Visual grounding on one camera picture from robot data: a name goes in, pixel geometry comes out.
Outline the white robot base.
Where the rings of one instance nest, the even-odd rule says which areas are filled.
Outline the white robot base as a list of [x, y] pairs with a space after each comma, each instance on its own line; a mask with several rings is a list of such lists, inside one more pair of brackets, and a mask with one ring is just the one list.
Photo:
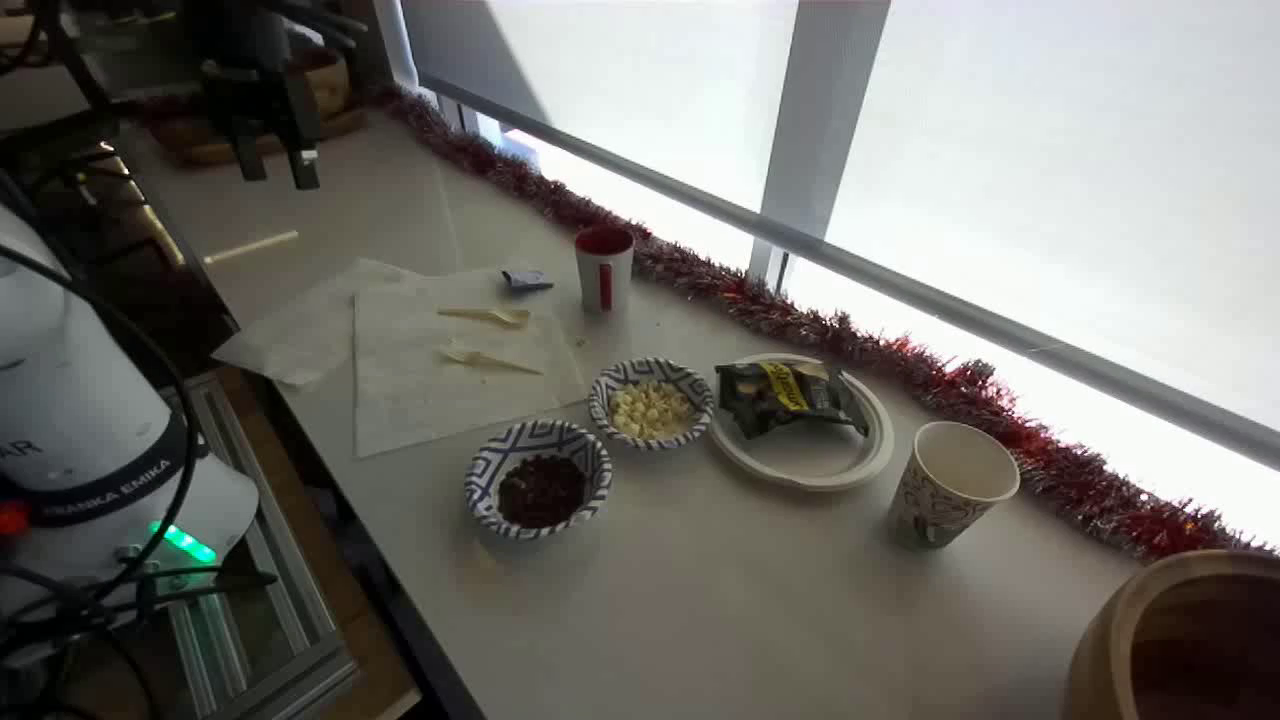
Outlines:
[[215, 570], [261, 492], [165, 402], [100, 312], [64, 289], [40, 234], [0, 209], [0, 475], [29, 509], [5, 547], [0, 613], [153, 570]]

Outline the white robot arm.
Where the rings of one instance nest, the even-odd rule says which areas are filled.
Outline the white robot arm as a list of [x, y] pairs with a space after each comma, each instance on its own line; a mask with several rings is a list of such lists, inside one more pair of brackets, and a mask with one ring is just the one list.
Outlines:
[[294, 186], [320, 186], [320, 108], [297, 69], [288, 30], [300, 23], [340, 47], [358, 47], [365, 21], [316, 0], [180, 0], [184, 32], [213, 128], [228, 139], [241, 177], [264, 180], [261, 138], [286, 146]]

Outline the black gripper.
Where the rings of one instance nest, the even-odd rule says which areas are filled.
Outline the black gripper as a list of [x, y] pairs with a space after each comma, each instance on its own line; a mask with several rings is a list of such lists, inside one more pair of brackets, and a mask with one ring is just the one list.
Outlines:
[[275, 138], [297, 188], [320, 188], [320, 114], [300, 73], [252, 73], [234, 86], [234, 152], [243, 180], [264, 180], [261, 138]]

